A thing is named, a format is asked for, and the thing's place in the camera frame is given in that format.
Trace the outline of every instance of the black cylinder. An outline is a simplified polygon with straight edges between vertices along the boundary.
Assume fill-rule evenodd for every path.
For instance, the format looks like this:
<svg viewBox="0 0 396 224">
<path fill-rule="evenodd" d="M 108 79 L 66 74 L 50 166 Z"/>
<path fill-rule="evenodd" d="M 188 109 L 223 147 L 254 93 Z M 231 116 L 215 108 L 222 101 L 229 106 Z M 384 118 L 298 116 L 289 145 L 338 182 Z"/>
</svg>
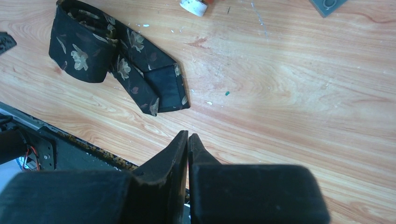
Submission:
<svg viewBox="0 0 396 224">
<path fill-rule="evenodd" d="M 24 156 L 27 144 L 20 130 L 0 132 L 0 164 Z"/>
</svg>

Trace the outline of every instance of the black cable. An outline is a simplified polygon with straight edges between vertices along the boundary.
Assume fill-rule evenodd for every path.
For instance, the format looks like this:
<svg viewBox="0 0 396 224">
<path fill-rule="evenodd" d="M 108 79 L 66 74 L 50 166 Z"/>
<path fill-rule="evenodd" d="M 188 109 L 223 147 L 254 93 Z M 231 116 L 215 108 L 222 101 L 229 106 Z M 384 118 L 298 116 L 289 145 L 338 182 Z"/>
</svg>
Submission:
<svg viewBox="0 0 396 224">
<path fill-rule="evenodd" d="M 13 119 L 14 119 L 13 116 L 10 116 L 10 115 L 0 115 L 0 120 L 2 120 L 2 121 L 0 121 L 0 126 L 10 123 Z"/>
</svg>

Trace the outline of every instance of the wood grain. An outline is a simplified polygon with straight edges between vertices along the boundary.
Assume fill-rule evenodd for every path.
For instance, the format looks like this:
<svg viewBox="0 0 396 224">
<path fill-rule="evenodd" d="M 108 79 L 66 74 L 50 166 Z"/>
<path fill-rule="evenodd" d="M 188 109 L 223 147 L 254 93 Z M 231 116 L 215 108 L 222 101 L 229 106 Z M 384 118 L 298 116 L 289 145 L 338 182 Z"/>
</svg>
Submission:
<svg viewBox="0 0 396 224">
<path fill-rule="evenodd" d="M 219 1 L 202 18 L 178 0 L 86 2 L 180 62 L 191 109 L 147 116 L 111 75 L 61 71 L 54 0 L 0 0 L 0 30 L 18 42 L 0 56 L 0 101 L 137 164 L 180 130 L 222 163 L 301 164 L 332 223 L 396 223 L 394 0 L 350 0 L 326 19 L 307 0 Z"/>
</svg>

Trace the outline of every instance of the necktie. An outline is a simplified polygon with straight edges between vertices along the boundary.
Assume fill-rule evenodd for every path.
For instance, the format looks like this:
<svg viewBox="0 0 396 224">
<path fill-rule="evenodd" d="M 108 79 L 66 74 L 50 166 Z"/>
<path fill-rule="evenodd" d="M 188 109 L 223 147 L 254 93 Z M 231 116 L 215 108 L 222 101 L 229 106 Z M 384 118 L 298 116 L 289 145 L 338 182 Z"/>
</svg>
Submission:
<svg viewBox="0 0 396 224">
<path fill-rule="evenodd" d="M 101 83 L 110 72 L 145 114 L 190 107 L 179 65 L 138 32 L 77 0 L 58 0 L 49 56 L 67 74 Z"/>
</svg>

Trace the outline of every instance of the wooden surface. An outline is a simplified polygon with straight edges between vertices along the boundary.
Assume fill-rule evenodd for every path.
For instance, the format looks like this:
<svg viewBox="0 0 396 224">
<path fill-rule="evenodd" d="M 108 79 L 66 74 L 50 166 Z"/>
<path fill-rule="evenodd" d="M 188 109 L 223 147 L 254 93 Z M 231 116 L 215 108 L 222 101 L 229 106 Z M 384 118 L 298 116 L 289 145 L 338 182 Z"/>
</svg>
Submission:
<svg viewBox="0 0 396 224">
<path fill-rule="evenodd" d="M 191 109 L 144 115 L 111 75 L 61 71 L 55 0 L 0 0 L 18 42 L 0 56 L 0 101 L 137 164 L 184 129 L 222 163 L 301 164 L 333 223 L 396 223 L 394 0 L 349 0 L 326 19 L 308 0 L 219 1 L 202 18 L 178 0 L 86 2 L 180 62 Z"/>
</svg>

